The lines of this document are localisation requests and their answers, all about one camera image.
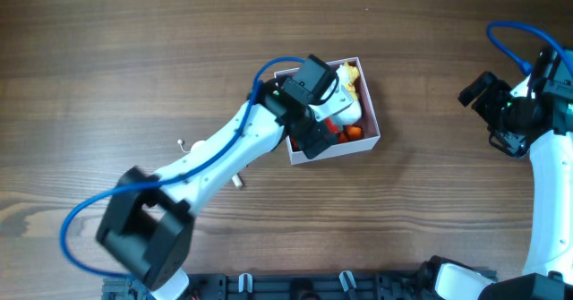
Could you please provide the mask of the red toy fire truck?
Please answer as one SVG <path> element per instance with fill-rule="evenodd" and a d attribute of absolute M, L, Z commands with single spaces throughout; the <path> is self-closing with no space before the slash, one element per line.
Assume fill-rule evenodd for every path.
<path fill-rule="evenodd" d="M 324 123 L 328 127 L 328 129 L 331 133 L 334 133 L 334 134 L 340 133 L 339 127 L 336 124 L 334 124 L 330 118 L 326 118 L 324 120 Z"/>

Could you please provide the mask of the white plush duck yellow bag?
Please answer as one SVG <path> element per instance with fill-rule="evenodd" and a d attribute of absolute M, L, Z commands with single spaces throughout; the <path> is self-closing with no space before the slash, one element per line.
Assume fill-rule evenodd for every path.
<path fill-rule="evenodd" d="M 337 74 L 342 87 L 350 94 L 353 101 L 348 108 L 331 117 L 331 120 L 338 128 L 339 143 L 357 141 L 363 137 L 362 129 L 355 125 L 362 117 L 359 93 L 355 86 L 355 82 L 360 78 L 360 72 L 356 66 L 344 62 L 337 69 Z"/>

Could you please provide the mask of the yellow mouse rattle drum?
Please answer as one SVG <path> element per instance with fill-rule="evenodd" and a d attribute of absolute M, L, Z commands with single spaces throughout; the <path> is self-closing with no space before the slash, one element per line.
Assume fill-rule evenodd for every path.
<path fill-rule="evenodd" d="M 239 175 L 232 176 L 231 180 L 237 189 L 241 189 L 244 186 L 244 183 Z"/>

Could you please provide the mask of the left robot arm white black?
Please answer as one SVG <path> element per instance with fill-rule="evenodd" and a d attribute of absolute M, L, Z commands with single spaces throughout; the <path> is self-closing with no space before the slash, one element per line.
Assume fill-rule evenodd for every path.
<path fill-rule="evenodd" d="M 177 299 L 189 285 L 182 266 L 195 220 L 210 199 L 243 168 L 286 137 L 311 159 L 335 143 L 312 112 L 339 78 L 310 55 L 292 76 L 254 79 L 237 114 L 202 145 L 147 176 L 124 173 L 96 234 L 102 245 L 155 299 Z"/>

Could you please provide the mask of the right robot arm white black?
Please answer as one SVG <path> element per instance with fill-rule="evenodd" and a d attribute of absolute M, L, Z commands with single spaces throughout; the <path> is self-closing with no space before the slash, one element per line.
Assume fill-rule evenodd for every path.
<path fill-rule="evenodd" d="M 489 143 L 528 156 L 534 175 L 532 235 L 521 276 L 496 282 L 438 256 L 423 263 L 417 295 L 437 299 L 572 297 L 572 51 L 545 47 L 516 87 L 491 72 L 458 96 L 487 124 Z"/>

